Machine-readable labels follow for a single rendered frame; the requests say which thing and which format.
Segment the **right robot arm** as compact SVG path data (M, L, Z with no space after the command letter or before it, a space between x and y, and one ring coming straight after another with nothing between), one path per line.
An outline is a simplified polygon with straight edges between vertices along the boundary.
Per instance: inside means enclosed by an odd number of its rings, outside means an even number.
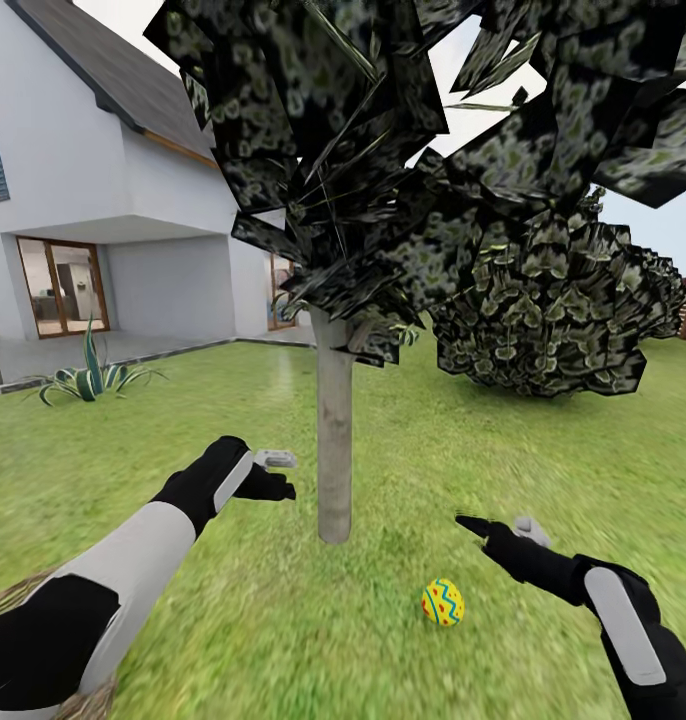
M514 581L528 581L574 607L589 602L632 720L686 720L686 649L661 624L645 579L622 565L552 551L532 516L516 519L514 532L502 521L464 515L456 515L456 523L487 538L485 550Z

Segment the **easter egg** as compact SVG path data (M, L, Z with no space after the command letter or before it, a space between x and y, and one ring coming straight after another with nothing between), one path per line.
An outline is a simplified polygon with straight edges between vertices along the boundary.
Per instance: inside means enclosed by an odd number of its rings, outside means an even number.
M464 618L464 602L458 588L450 581L438 579L426 587L422 595L422 609L432 621L454 626Z

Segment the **wicker basket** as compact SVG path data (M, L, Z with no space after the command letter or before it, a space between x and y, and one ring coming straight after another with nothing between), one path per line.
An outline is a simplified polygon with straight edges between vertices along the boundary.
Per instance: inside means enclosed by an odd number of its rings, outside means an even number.
M26 577L9 589L0 591L0 603L23 590L24 596L30 595L30 587L54 573L55 568ZM112 708L114 695L118 690L116 671L97 689L88 695L73 694L51 717L50 720L107 720Z

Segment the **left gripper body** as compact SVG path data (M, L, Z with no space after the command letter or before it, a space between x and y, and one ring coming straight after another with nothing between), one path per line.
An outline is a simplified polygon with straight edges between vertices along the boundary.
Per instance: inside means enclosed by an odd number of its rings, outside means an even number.
M269 473L259 464L259 480L257 484L249 490L249 492L239 492L239 487L235 490L233 496L235 498L248 498L253 500L273 500L281 501L286 485L286 476L279 473Z

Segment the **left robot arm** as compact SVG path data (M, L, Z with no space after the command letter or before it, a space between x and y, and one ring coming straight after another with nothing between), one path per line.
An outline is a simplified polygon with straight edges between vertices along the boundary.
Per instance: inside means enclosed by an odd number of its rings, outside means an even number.
M227 501L296 499L290 450L230 437L173 473L152 501L0 612L0 720L50 720L116 670L180 563Z

